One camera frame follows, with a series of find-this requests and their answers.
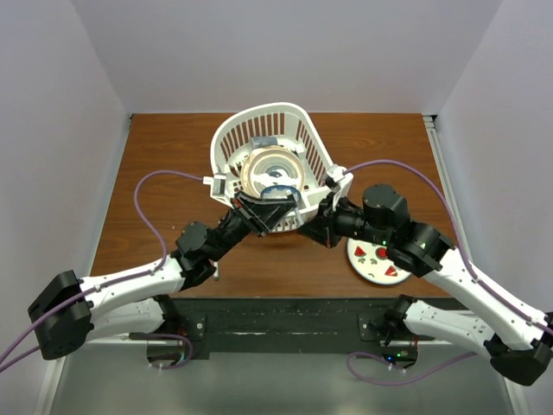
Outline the small white pen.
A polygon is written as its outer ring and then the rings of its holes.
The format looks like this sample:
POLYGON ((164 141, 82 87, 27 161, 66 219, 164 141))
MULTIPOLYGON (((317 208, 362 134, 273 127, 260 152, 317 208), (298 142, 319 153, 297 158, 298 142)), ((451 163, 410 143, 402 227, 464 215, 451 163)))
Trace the small white pen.
POLYGON ((302 216, 300 214, 300 211, 299 211, 298 207, 296 207, 294 209, 294 213, 295 213, 295 216, 296 216, 296 221, 297 221, 298 226, 299 227, 302 226, 303 225, 303 220, 302 220, 302 216))

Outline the white marker pen green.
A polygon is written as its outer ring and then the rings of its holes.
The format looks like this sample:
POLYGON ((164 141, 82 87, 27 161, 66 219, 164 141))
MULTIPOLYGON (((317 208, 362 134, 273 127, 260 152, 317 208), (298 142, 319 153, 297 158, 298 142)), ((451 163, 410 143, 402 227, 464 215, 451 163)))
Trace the white marker pen green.
POLYGON ((214 280, 219 281, 219 261, 213 262, 213 265, 215 267, 215 273, 213 274, 214 280))

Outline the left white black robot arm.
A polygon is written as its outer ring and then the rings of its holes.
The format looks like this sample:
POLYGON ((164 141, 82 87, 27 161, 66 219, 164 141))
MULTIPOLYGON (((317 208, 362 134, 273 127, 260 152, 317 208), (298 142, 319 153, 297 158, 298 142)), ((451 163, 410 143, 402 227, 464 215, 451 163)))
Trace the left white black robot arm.
POLYGON ((42 358, 51 361, 79 349, 98 328, 95 318, 110 311, 203 284, 233 247, 251 233, 270 233, 298 209, 301 198, 289 186, 271 186, 259 198, 239 191, 216 227, 186 225, 175 250, 158 261, 100 277, 59 273, 28 308, 42 358))

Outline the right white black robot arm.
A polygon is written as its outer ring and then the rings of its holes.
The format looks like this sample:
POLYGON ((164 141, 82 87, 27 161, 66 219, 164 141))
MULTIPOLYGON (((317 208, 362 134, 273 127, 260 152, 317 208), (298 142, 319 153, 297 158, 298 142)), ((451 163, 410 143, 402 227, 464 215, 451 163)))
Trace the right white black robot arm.
POLYGON ((387 336, 427 336, 453 343, 487 359, 502 376, 533 385, 552 360, 552 315, 517 299, 434 227, 413 220, 408 203, 386 184, 367 188, 358 207, 346 197, 323 199, 299 233, 327 248, 344 238, 383 246, 403 271, 446 291, 473 317, 440 310, 401 295, 384 313, 387 336))

